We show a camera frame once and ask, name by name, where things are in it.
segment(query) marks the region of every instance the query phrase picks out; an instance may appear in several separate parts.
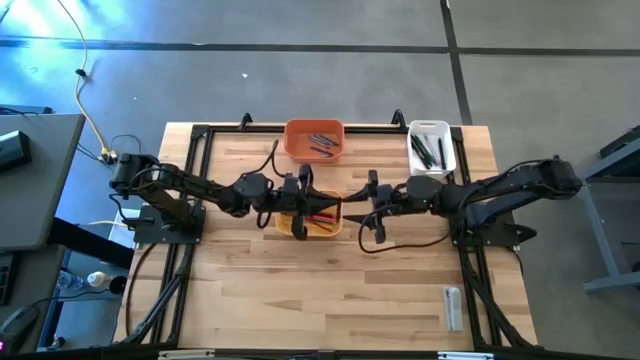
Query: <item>wooden tabletop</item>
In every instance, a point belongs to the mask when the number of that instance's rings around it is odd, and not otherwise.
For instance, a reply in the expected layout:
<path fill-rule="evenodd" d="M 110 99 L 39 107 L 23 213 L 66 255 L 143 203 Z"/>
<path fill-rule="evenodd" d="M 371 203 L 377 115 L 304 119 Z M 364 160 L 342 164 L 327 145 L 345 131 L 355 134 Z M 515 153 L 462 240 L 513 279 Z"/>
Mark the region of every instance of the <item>wooden tabletop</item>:
<path fill-rule="evenodd" d="M 184 166 L 192 125 L 167 124 L 160 161 Z M 472 181 L 495 175 L 488 128 L 466 126 L 462 131 Z M 209 179 L 231 184 L 240 173 L 259 167 L 279 138 L 279 134 L 217 134 Z M 282 143 L 276 164 L 280 172 L 294 174 L 299 167 L 288 159 Z M 378 170 L 381 183 L 405 182 L 406 137 L 347 135 L 339 162 L 313 165 L 314 186 L 353 193 L 366 183 L 369 169 Z M 280 185 L 270 168 L 264 173 Z M 253 212 L 235 219 L 211 203 L 205 206 L 207 221 L 191 271 L 181 348 L 472 349 L 466 305 L 464 331 L 447 331 L 443 287 L 454 285 L 464 291 L 457 251 L 448 240 L 430 248 L 368 255 L 358 247 L 355 223 L 345 222 L 334 238 L 296 241 L 278 233 L 273 219 L 260 230 Z M 369 211 L 371 203 L 363 202 L 346 204 L 343 213 Z M 447 231 L 446 220 L 431 215 L 390 217 L 385 225 L 384 246 L 424 243 Z M 368 231 L 364 242 L 369 248 L 376 246 Z M 156 246 L 141 266 L 131 301 L 133 325 L 158 296 L 167 248 Z M 134 265 L 140 254 L 137 251 Z M 516 258 L 505 249 L 488 248 L 487 260 L 496 302 L 521 334 L 535 343 Z M 173 303 L 169 309 L 173 314 Z M 125 336 L 123 310 L 124 301 L 115 341 Z M 479 312 L 489 339 L 483 306 Z M 165 319 L 165 333 L 171 317 Z"/>

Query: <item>metal stand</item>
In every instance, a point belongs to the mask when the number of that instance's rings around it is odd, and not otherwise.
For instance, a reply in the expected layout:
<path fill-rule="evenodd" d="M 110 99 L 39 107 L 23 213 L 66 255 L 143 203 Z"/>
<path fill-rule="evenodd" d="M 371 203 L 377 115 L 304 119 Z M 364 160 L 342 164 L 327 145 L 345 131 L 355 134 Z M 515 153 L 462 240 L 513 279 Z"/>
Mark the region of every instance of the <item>metal stand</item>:
<path fill-rule="evenodd" d="M 140 244 L 196 244 L 200 242 L 202 229 L 204 228 L 205 208 L 198 206 L 192 211 L 196 218 L 193 229 L 187 232 L 171 231 L 162 223 L 162 215 L 153 206 L 143 205 L 139 218 L 153 219 L 152 224 L 140 224 L 136 226 L 134 242 Z"/>
<path fill-rule="evenodd" d="M 605 231 L 606 224 L 594 201 L 591 185 L 608 183 L 612 187 L 617 187 L 623 185 L 623 183 L 631 185 L 640 183 L 640 178 L 638 177 L 640 138 L 627 143 L 616 151 L 613 151 L 613 149 L 607 150 L 605 154 L 608 154 L 608 156 L 582 174 L 581 178 L 584 180 L 585 186 L 578 194 L 587 209 L 587 215 L 591 220 L 591 226 L 598 241 L 602 259 L 609 273 L 609 276 L 586 282 L 584 289 L 587 293 L 603 289 L 640 285 L 640 272 L 638 270 L 634 271 L 633 268 L 630 269 L 622 244 L 619 241 L 609 239 L 607 236 Z"/>

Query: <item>concrete floor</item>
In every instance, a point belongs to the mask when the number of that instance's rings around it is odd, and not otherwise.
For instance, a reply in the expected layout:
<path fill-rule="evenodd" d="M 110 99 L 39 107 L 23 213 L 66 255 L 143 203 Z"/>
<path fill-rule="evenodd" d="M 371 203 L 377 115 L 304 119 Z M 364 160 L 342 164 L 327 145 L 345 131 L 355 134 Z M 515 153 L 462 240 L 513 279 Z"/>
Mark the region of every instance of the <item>concrete floor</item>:
<path fill-rule="evenodd" d="M 447 45 L 437 0 L 65 3 L 93 40 Z M 640 2 L 633 0 L 450 0 L 450 5 L 460 46 L 640 48 Z M 56 2 L 15 0 L 0 23 L 0 38 L 25 36 L 76 38 L 77 33 Z M 73 71 L 81 57 L 78 50 L 0 47 L 0 103 L 77 112 Z M 135 134 L 152 154 L 167 121 L 238 121 L 247 111 L 257 121 L 388 122 L 401 108 L 408 119 L 461 123 L 446 54 L 91 50 L 89 57 L 93 81 L 82 94 L 88 111 L 105 137 Z M 640 57 L 462 55 L 461 64 L 473 123 L 490 127 L 501 169 L 560 154 L 580 170 L 596 160 L 601 146 L 638 125 Z M 82 143 L 98 151 L 89 128 Z M 136 149 L 127 140 L 116 148 Z M 115 209 L 106 198 L 109 175 L 78 155 L 68 181 L 81 186 L 65 191 L 59 216 L 78 223 L 113 218 Z M 587 296 L 582 291 L 582 283 L 604 275 L 605 268 L 580 201 L 541 201 L 515 217 L 539 232 L 523 245 L 522 258 L 540 344 L 640 358 L 640 292 Z"/>

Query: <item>orange bin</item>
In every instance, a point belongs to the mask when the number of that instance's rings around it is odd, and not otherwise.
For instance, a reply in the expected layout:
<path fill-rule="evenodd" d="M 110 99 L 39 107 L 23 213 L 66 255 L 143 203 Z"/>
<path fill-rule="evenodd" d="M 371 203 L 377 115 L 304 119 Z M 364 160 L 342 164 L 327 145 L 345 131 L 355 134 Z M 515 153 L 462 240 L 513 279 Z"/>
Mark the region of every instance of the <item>orange bin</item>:
<path fill-rule="evenodd" d="M 321 191 L 324 194 L 339 197 L 340 193 L 335 191 Z M 316 223 L 320 224 L 317 226 L 313 222 L 309 221 L 309 219 L 305 218 L 304 226 L 307 227 L 307 236 L 308 237 L 331 237 L 337 235 L 342 230 L 342 203 L 339 205 L 334 205 L 328 207 L 322 211 L 323 214 L 330 214 L 332 217 L 337 219 L 335 224 L 327 224 L 327 223 Z M 293 217 L 290 215 L 277 213 L 276 214 L 276 229 L 283 234 L 293 236 L 291 232 L 291 223 L 293 222 Z"/>
<path fill-rule="evenodd" d="M 315 134 L 329 138 L 337 146 L 323 146 L 311 141 L 310 137 Z M 284 127 L 284 150 L 293 161 L 304 163 L 335 162 L 342 154 L 343 149 L 344 126 L 336 119 L 292 119 Z"/>

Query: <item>table leg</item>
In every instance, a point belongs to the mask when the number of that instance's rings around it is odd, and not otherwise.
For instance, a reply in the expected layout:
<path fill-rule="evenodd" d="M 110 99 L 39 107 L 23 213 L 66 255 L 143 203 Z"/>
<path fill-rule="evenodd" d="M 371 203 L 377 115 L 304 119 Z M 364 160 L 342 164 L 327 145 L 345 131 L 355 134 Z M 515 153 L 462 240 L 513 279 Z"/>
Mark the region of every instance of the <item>table leg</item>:
<path fill-rule="evenodd" d="M 60 244 L 67 248 L 102 261 L 128 269 L 133 259 L 133 249 L 109 241 L 78 226 L 54 218 L 49 231 L 49 244 Z"/>

